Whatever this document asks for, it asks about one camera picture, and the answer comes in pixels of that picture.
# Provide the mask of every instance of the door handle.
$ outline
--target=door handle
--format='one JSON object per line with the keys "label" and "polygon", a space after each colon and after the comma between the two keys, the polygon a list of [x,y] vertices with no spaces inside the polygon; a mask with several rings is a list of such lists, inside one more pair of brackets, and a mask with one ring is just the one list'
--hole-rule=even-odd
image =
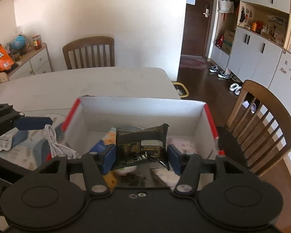
{"label": "door handle", "polygon": [[264,45],[263,45],[262,53],[264,52],[264,49],[265,49],[265,43],[264,43]]}
{"label": "door handle", "polygon": [[210,16],[210,6],[208,4],[206,4],[205,6],[205,12],[203,13],[205,15],[205,17],[209,17]]}

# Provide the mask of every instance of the dark chair cushion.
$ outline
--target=dark chair cushion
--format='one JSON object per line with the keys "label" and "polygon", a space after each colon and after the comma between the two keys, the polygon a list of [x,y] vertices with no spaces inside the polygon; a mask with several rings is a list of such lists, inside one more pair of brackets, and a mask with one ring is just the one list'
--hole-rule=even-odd
{"label": "dark chair cushion", "polygon": [[225,127],[217,127],[217,131],[219,135],[219,149],[224,150],[225,155],[232,160],[248,168],[248,163],[241,150],[241,146],[233,134]]}

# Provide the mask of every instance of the hanging bag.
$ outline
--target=hanging bag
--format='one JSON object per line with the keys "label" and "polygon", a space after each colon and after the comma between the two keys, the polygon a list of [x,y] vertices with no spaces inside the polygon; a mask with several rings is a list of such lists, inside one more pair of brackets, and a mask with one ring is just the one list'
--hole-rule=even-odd
{"label": "hanging bag", "polygon": [[234,3],[229,0],[219,1],[219,12],[220,13],[234,13]]}

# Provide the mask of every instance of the globe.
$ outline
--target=globe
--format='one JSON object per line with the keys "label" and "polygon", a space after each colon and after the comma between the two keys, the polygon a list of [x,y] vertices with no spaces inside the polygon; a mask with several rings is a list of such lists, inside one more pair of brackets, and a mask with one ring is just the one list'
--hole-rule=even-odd
{"label": "globe", "polygon": [[21,50],[26,45],[26,40],[22,35],[19,35],[12,41],[11,44],[15,50]]}

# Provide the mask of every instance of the black plastic wrapper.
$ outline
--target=black plastic wrapper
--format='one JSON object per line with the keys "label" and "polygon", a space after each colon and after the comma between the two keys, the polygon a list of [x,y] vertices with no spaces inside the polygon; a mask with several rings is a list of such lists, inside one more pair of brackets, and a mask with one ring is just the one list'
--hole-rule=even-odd
{"label": "black plastic wrapper", "polygon": [[117,153],[113,169],[159,162],[170,170],[166,152],[166,136],[169,125],[135,132],[117,131]]}

